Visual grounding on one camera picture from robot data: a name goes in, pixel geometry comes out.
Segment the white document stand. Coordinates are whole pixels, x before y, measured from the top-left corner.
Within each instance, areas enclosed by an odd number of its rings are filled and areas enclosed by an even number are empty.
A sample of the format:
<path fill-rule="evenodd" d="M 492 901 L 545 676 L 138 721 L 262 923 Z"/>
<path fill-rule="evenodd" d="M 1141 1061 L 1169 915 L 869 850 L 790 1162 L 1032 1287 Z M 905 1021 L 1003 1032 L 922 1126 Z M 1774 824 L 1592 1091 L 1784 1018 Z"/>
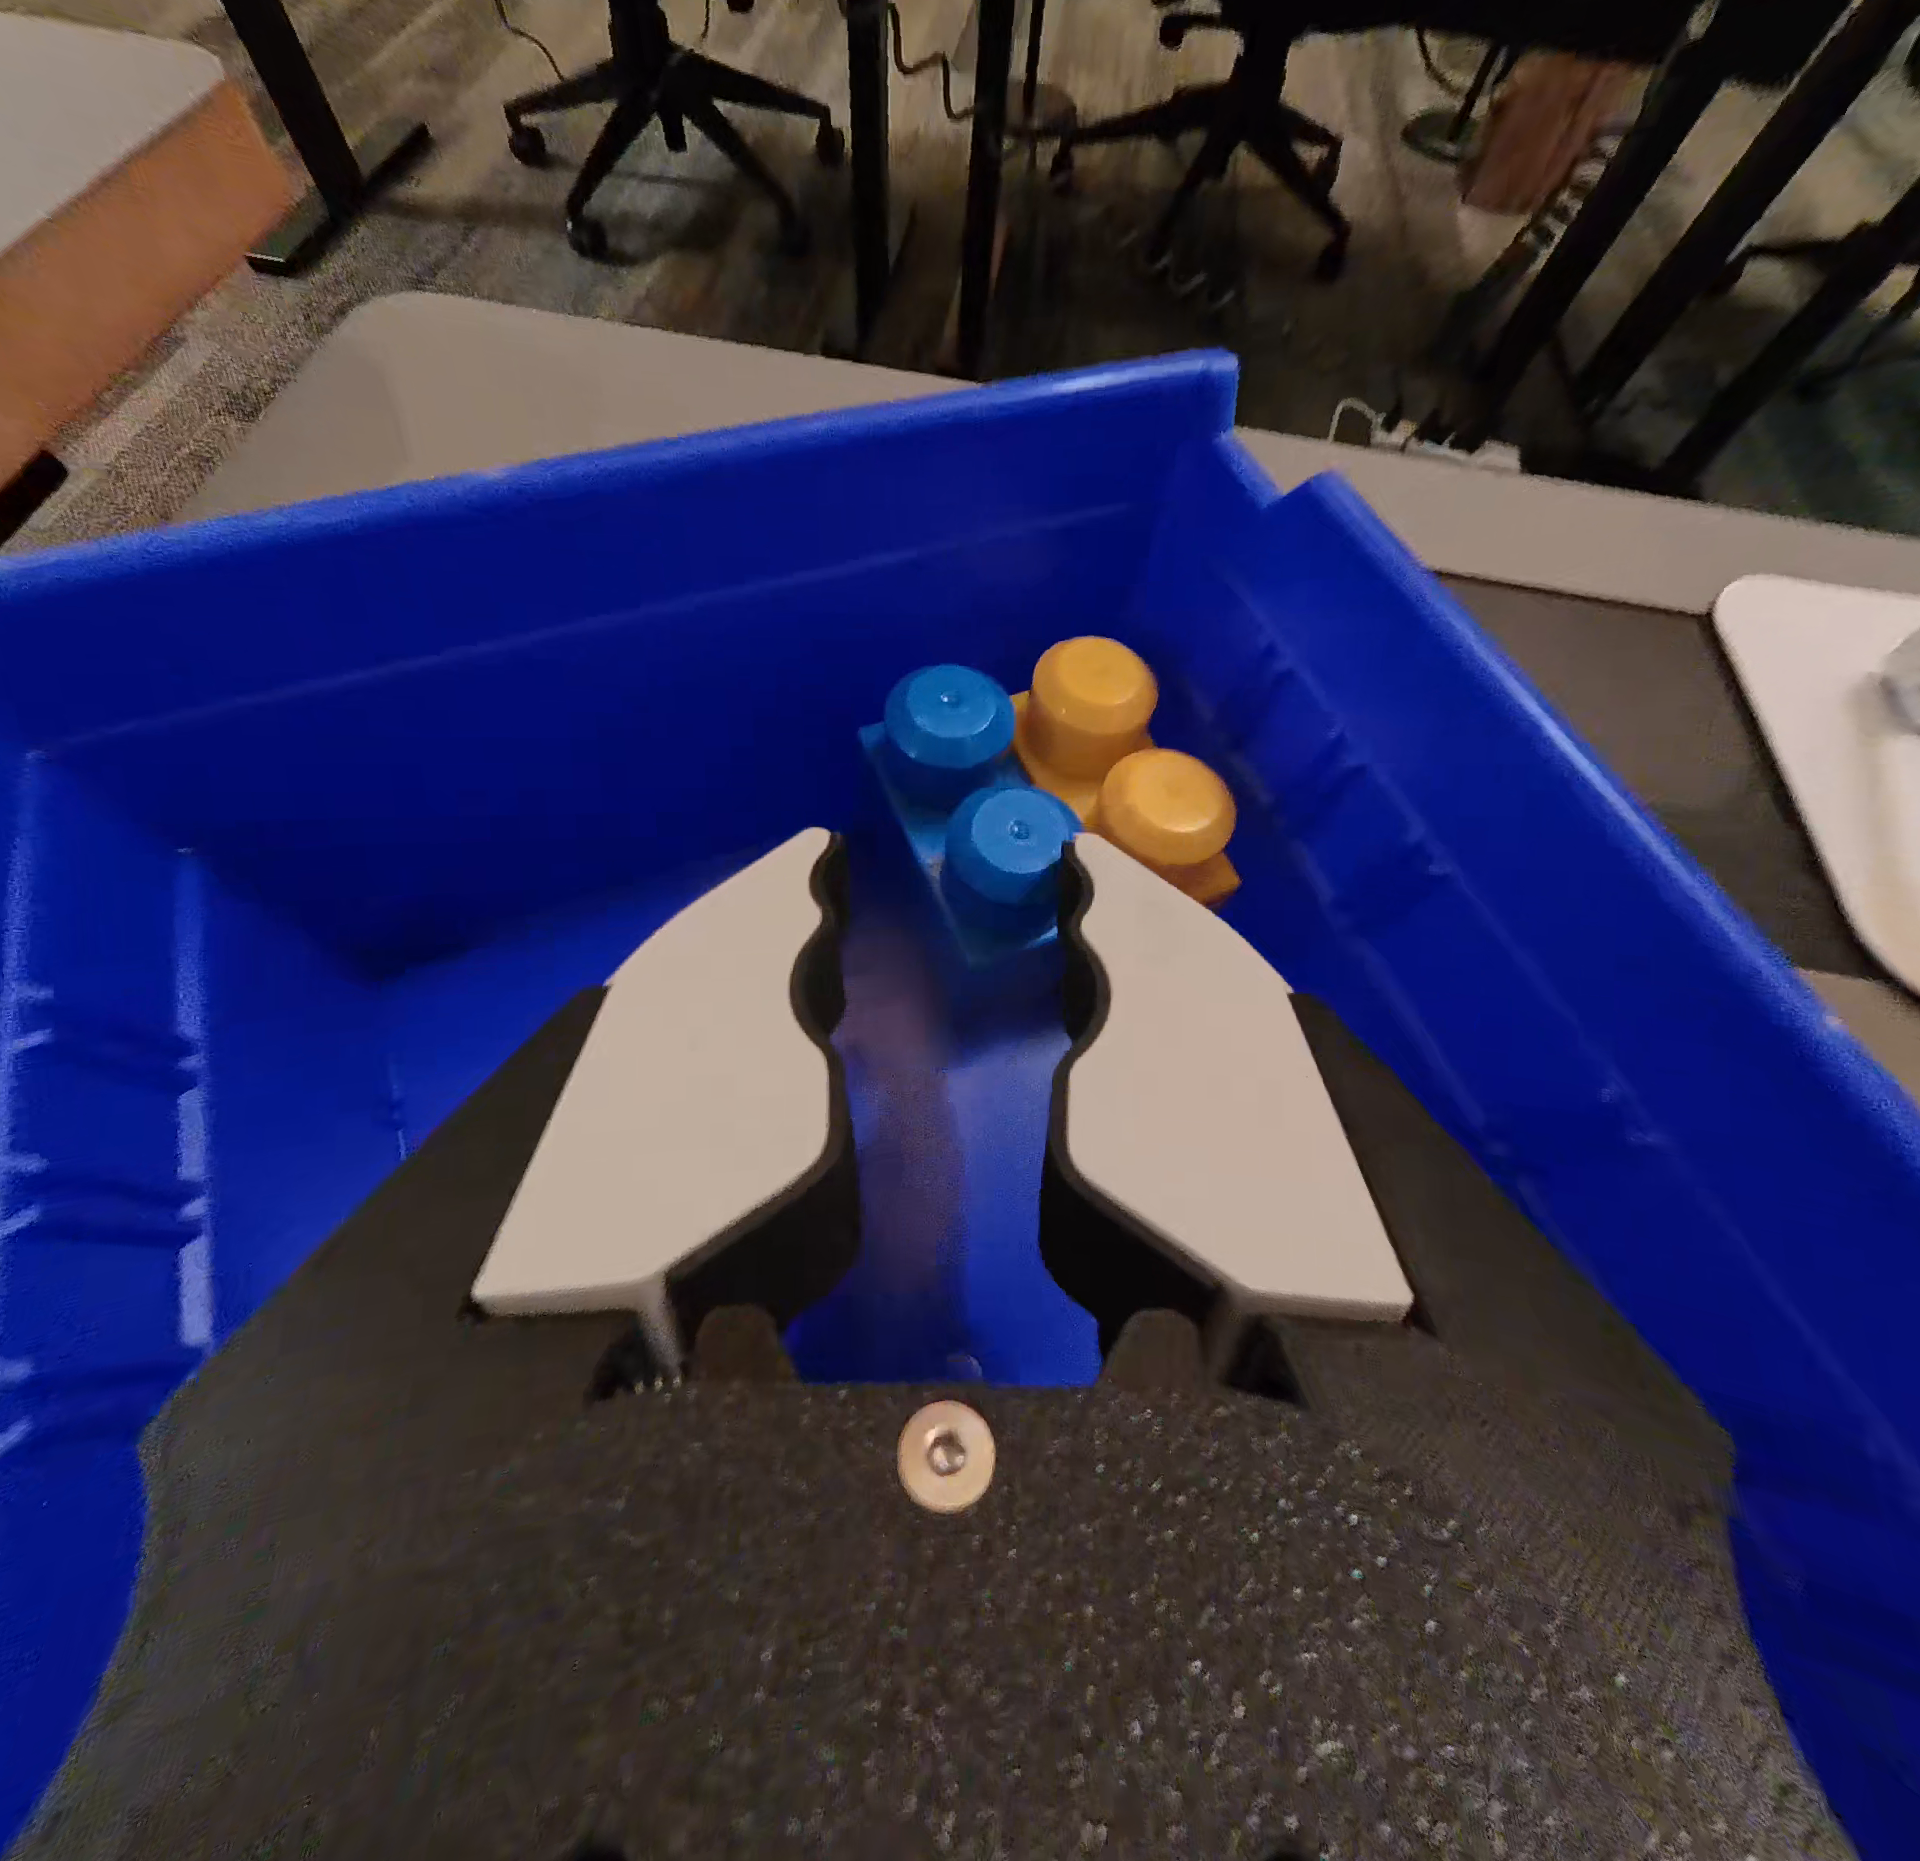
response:
<path fill-rule="evenodd" d="M 1915 594 L 1748 574 L 1713 625 L 1841 913 L 1915 994 Z"/>

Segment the blue plastic bin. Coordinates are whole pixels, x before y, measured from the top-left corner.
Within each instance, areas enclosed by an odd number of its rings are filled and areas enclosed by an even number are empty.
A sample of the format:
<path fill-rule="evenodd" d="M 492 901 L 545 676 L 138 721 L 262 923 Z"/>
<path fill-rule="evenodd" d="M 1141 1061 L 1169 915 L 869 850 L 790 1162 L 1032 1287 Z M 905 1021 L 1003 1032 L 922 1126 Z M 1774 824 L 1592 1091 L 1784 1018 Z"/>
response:
<path fill-rule="evenodd" d="M 6 1857 L 1915 1857 L 1915 1109 L 1809 854 L 1569 721 L 1224 356 L 4 562 Z M 859 731 L 1102 635 L 1237 800 L 1400 1326 L 1099 1326 L 1059 941 Z M 606 981 L 848 854 L 852 1269 L 470 1298 Z"/>

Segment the yellow two-stud block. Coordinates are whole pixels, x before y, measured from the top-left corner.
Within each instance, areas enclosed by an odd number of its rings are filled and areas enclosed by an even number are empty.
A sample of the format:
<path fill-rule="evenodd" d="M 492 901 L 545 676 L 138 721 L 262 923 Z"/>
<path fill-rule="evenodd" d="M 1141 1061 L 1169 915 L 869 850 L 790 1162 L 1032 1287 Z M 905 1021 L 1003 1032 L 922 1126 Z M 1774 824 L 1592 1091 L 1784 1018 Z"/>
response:
<path fill-rule="evenodd" d="M 1203 906 L 1238 889 L 1237 800 L 1200 756 L 1152 740 L 1160 682 L 1134 648 L 1076 635 L 1044 650 L 1013 696 L 1013 754 L 1084 829 Z"/>

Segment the blue two-stud block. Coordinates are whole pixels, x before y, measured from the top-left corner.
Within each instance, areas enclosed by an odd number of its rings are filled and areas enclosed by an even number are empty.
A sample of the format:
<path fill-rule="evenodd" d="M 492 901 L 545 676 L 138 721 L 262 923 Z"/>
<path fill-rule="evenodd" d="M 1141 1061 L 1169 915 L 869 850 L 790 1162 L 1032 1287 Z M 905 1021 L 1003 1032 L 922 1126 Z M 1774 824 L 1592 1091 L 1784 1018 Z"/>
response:
<path fill-rule="evenodd" d="M 1013 696 L 987 672 L 902 675 L 859 731 L 907 870 L 950 957 L 978 973 L 1037 967 L 1057 941 L 1073 807 L 1017 760 Z"/>

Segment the wooden edge table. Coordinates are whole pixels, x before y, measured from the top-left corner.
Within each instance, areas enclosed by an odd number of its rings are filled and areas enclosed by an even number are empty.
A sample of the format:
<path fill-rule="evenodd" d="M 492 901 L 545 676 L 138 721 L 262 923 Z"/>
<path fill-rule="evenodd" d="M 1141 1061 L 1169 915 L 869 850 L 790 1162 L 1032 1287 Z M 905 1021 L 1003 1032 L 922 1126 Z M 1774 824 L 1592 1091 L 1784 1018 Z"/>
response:
<path fill-rule="evenodd" d="M 3 16 L 3 533 L 65 481 L 62 429 L 293 206 L 222 60 Z"/>

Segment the white power strip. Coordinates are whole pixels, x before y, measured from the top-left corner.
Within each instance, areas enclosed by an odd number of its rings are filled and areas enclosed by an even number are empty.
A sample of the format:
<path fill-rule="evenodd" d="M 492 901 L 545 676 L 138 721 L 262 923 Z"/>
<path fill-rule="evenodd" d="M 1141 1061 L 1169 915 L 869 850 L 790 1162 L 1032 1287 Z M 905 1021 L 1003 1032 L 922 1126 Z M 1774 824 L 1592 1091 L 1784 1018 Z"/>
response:
<path fill-rule="evenodd" d="M 1458 438 L 1439 438 L 1422 430 L 1422 423 L 1402 406 L 1378 408 L 1356 396 L 1343 398 L 1330 418 L 1326 439 L 1335 446 L 1364 446 L 1384 454 L 1441 458 L 1499 473 L 1522 473 L 1525 454 L 1518 445 L 1489 438 L 1480 445 L 1462 445 Z"/>

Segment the black office chair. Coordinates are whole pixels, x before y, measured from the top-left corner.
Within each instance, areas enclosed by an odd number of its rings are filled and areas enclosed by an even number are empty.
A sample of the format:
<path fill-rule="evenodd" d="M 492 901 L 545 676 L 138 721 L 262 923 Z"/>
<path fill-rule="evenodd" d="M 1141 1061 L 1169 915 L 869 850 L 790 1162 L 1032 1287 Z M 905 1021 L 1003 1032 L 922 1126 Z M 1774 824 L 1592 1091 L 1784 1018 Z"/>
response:
<path fill-rule="evenodd" d="M 649 125 L 658 123 L 667 147 L 679 155 L 687 153 L 688 133 L 694 127 L 735 173 L 773 203 L 783 250 L 803 253 L 810 243 L 810 227 L 799 203 L 782 176 L 733 125 L 724 105 L 735 104 L 760 114 L 786 114 L 813 123 L 815 156 L 826 167 L 838 166 L 848 155 L 848 138 L 835 123 L 833 111 L 816 97 L 678 41 L 662 2 L 606 0 L 606 58 L 585 73 L 563 74 L 553 83 L 510 97 L 503 104 L 510 155 L 527 167 L 543 167 L 549 153 L 537 118 L 577 113 L 591 104 L 609 104 L 610 114 L 565 196 L 568 245 L 583 258 L 605 260 L 610 253 L 606 226 L 591 210 L 602 183 Z M 720 2 L 736 16 L 746 16 L 755 7 L 755 0 Z"/>
<path fill-rule="evenodd" d="M 1172 279 L 1172 245 L 1200 191 L 1227 176 L 1237 151 L 1249 151 L 1266 170 L 1315 216 L 1326 240 L 1313 277 L 1337 281 L 1347 264 L 1351 224 L 1335 198 L 1343 138 L 1326 123 L 1300 114 L 1284 100 L 1288 60 L 1313 28 L 1303 0 L 1155 0 L 1164 9 L 1160 41 L 1176 48 L 1194 30 L 1221 30 L 1237 39 L 1227 76 L 1181 83 L 1162 101 L 1102 118 L 1073 118 L 1054 135 L 1048 183 L 1067 194 L 1076 156 L 1084 147 L 1158 141 L 1175 146 L 1200 135 L 1200 147 L 1155 224 L 1131 240 L 1141 264 Z"/>

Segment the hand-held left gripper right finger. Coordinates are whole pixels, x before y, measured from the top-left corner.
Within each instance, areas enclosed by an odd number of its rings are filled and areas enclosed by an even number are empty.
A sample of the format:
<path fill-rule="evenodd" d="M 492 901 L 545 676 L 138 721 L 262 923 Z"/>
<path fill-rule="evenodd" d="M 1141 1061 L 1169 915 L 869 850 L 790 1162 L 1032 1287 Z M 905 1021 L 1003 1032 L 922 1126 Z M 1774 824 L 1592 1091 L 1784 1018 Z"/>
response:
<path fill-rule="evenodd" d="M 1282 972 L 1115 843 L 1061 854 L 1039 1245 L 1099 1326 L 1400 1326 L 1415 1293 Z"/>

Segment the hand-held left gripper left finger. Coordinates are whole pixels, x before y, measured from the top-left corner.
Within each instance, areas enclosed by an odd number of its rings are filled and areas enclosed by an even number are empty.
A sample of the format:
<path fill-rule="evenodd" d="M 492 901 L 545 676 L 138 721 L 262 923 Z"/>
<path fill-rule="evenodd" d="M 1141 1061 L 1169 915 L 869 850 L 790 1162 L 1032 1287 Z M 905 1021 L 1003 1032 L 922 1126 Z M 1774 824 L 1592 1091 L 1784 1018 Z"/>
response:
<path fill-rule="evenodd" d="M 620 963 L 470 1287 L 483 1313 L 796 1320 L 835 1289 L 861 1244 L 848 911 L 846 843 L 808 824 Z"/>

